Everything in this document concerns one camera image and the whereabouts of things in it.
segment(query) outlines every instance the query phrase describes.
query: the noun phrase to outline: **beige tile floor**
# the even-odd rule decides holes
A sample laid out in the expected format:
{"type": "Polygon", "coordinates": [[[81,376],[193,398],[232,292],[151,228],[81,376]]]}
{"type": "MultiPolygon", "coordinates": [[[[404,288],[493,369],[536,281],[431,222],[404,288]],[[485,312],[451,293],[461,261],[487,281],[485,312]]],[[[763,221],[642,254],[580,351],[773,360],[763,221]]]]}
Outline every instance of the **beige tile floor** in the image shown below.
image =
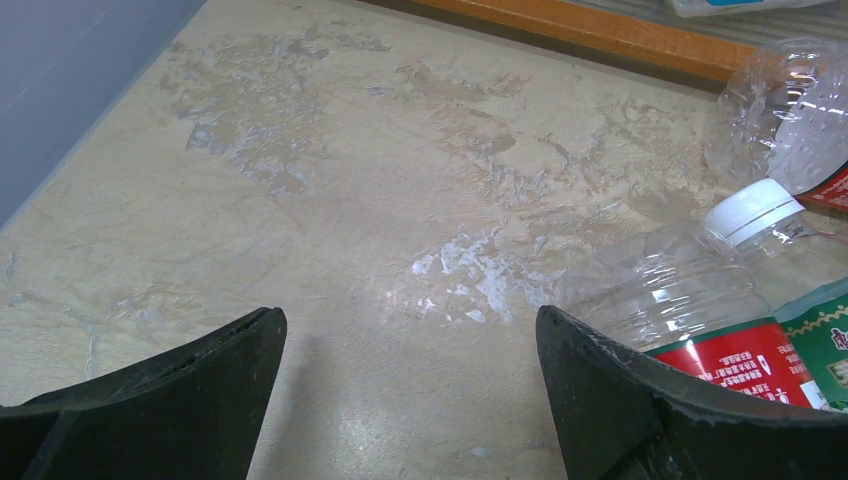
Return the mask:
{"type": "Polygon", "coordinates": [[[535,309],[729,193],[710,99],[351,1],[210,0],[0,235],[0,404],[281,306],[251,478],[562,478],[535,309]]]}

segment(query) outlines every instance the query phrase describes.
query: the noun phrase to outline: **black rubber piece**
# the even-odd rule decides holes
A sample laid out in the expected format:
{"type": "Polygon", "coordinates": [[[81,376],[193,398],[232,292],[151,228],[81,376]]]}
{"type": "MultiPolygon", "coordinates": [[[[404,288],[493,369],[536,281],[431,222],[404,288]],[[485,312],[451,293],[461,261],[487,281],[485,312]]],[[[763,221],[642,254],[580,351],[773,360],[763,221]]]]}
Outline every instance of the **black rubber piece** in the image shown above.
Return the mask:
{"type": "Polygon", "coordinates": [[[701,381],[556,307],[536,344],[569,480],[848,476],[846,414],[701,381]]]}
{"type": "Polygon", "coordinates": [[[262,308],[189,344],[0,408],[0,479],[244,479],[286,339],[262,308]]]}

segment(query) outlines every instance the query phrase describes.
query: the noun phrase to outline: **wooden baseboard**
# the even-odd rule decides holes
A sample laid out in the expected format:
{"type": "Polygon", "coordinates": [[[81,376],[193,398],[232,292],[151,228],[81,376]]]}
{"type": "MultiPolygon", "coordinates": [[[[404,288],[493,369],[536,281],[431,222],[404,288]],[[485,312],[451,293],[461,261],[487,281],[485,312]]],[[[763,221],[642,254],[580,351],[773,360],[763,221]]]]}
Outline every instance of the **wooden baseboard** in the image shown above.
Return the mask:
{"type": "Polygon", "coordinates": [[[561,0],[409,0],[727,82],[754,49],[561,0]]]}

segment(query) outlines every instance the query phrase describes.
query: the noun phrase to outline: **green label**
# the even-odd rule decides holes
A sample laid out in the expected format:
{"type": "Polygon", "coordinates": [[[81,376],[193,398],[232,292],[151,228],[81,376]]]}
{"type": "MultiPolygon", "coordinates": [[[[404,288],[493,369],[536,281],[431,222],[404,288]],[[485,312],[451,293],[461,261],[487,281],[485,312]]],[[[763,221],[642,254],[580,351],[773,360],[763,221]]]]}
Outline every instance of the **green label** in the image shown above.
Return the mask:
{"type": "MultiPolygon", "coordinates": [[[[804,298],[815,298],[813,292],[804,298]]],[[[848,294],[781,323],[830,406],[848,411],[848,294]]]]}

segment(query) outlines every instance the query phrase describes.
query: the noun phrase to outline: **plastic water bottle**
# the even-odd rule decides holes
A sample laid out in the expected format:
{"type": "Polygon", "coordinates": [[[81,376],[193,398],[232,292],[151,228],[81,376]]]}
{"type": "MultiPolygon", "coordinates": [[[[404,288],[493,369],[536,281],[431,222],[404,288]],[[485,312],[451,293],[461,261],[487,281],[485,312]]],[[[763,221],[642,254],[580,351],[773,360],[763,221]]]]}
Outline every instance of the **plastic water bottle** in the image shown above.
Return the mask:
{"type": "Polygon", "coordinates": [[[707,121],[707,163],[738,186],[770,177],[848,210],[848,49],[810,37],[755,52],[707,121]]]}
{"type": "Polygon", "coordinates": [[[739,254],[698,227],[598,250],[557,284],[557,305],[620,343],[749,395],[820,407],[818,387],[739,254]]]}
{"type": "Polygon", "coordinates": [[[846,410],[848,244],[817,231],[803,211],[766,179],[719,204],[704,225],[736,246],[831,407],[846,410]]]}

